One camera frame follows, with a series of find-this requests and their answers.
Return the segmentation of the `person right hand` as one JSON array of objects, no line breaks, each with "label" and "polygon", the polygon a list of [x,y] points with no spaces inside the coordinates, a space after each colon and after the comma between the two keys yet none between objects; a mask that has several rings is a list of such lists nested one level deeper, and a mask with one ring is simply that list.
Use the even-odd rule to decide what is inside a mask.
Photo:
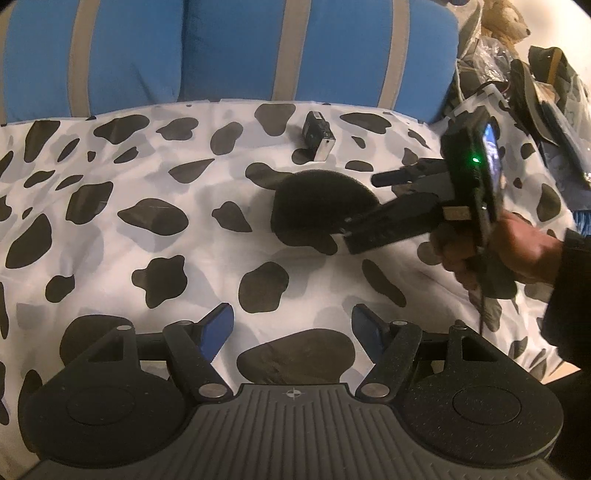
[{"label": "person right hand", "polygon": [[[468,266],[476,255],[473,233],[441,224],[431,235],[430,243],[443,267],[468,291],[479,287],[477,273]],[[504,212],[489,238],[488,247],[521,283],[553,285],[559,273],[563,242],[528,224],[518,215]]]}]

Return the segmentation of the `dark sleeve forearm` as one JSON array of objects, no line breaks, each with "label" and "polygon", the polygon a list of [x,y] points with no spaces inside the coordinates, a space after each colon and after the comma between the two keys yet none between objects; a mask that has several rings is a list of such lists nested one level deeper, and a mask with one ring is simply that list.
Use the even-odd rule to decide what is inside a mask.
[{"label": "dark sleeve forearm", "polygon": [[567,230],[541,333],[585,374],[590,374],[590,279],[590,237]]}]

